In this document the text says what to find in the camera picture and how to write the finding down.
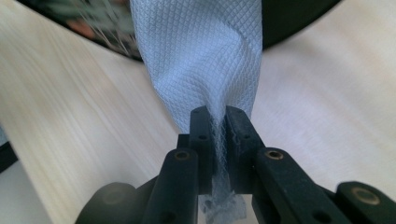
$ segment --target textured fabric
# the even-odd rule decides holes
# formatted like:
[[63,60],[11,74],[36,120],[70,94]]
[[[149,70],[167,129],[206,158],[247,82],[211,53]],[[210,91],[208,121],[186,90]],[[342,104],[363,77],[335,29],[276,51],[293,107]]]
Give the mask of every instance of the textured fabric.
[[229,187],[222,120],[226,105],[251,113],[262,53],[261,0],[133,0],[134,28],[152,84],[183,133],[190,112],[207,105],[218,173],[213,197],[201,197],[208,222],[245,215]]

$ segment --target light wood surface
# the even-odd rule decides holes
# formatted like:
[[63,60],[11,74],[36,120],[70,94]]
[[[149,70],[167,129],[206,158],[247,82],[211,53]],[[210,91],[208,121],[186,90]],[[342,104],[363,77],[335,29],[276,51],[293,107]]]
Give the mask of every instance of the light wood surface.
[[[344,1],[262,56],[252,122],[328,189],[359,180],[396,200],[395,11]],[[177,141],[143,64],[11,0],[0,2],[0,103],[53,223],[73,223],[104,184],[143,184]]]

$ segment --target wooden table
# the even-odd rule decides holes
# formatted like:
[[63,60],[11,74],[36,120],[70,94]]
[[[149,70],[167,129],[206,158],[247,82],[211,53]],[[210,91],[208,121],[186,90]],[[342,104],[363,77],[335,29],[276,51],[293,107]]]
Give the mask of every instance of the wooden table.
[[[252,122],[328,189],[359,180],[396,200],[395,10],[345,1],[262,56]],[[154,177],[177,142],[142,63],[12,0],[0,2],[0,102],[53,223],[73,223],[107,183]]]

